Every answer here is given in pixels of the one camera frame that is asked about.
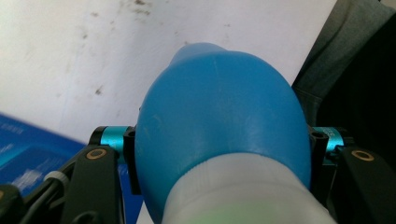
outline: gold bolt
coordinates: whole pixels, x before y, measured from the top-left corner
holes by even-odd
[[[104,157],[107,154],[107,151],[102,148],[96,148],[87,153],[87,159],[89,160],[97,160]]]
[[[352,155],[362,161],[373,161],[374,156],[368,152],[362,150],[353,150]]]

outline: white table surface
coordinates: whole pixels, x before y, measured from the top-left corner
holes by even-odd
[[[151,83],[196,42],[254,54],[291,84],[334,3],[2,0],[0,112],[81,142],[133,126]]]

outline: gray fabric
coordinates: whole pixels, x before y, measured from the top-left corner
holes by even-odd
[[[376,0],[338,0],[293,84],[309,125],[355,54],[395,13]]]

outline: blue plastic shell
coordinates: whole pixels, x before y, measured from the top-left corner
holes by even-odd
[[[308,130],[287,81],[253,55],[184,47],[152,84],[136,127],[136,169],[154,222],[180,177],[235,152],[277,160],[309,186]]]

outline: brass screw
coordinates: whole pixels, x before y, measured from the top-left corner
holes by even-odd
[[[87,159],[89,160],[97,160],[104,157],[107,154],[107,151],[102,148],[96,148],[89,153],[87,153]]]
[[[352,155],[362,161],[373,161],[374,156],[368,152],[362,150],[353,150]]]

